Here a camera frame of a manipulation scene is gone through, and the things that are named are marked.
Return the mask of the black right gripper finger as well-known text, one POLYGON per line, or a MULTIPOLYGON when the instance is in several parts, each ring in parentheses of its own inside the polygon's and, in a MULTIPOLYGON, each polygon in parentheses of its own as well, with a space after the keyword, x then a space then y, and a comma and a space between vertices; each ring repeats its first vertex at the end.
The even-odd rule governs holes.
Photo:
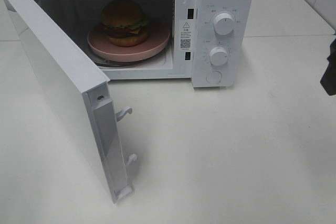
POLYGON ((335 68, 335 43, 330 45, 330 55, 327 58, 328 66, 323 74, 320 84, 328 95, 336 94, 336 68, 335 68))

